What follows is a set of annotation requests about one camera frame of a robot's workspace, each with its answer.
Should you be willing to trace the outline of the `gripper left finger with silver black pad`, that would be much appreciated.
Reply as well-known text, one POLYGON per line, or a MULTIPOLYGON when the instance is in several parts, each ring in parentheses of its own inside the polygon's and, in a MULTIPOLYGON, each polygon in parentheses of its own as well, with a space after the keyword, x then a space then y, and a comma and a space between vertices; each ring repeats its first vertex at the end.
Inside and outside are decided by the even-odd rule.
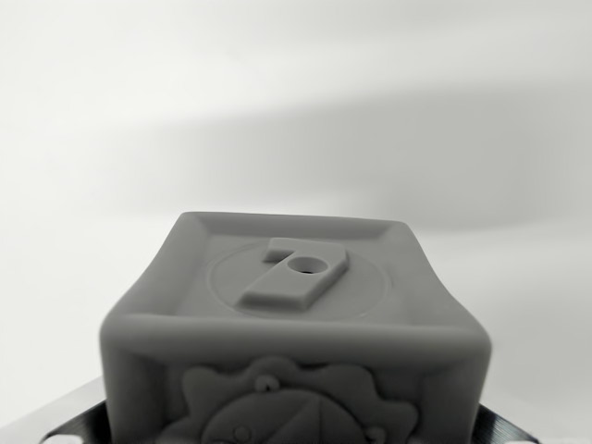
POLYGON ((41 443, 45 436, 75 416, 105 400, 101 376, 1 427, 1 442, 41 443))

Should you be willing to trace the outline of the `gripper right finger with silver black pad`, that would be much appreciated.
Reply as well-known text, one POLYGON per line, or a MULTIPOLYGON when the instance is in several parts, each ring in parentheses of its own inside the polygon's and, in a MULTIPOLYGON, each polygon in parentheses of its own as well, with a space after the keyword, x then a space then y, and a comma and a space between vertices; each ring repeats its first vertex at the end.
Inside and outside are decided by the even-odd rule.
POLYGON ((523 401, 489 403, 478 412, 479 443, 590 443, 591 432, 570 428, 556 414, 523 401))

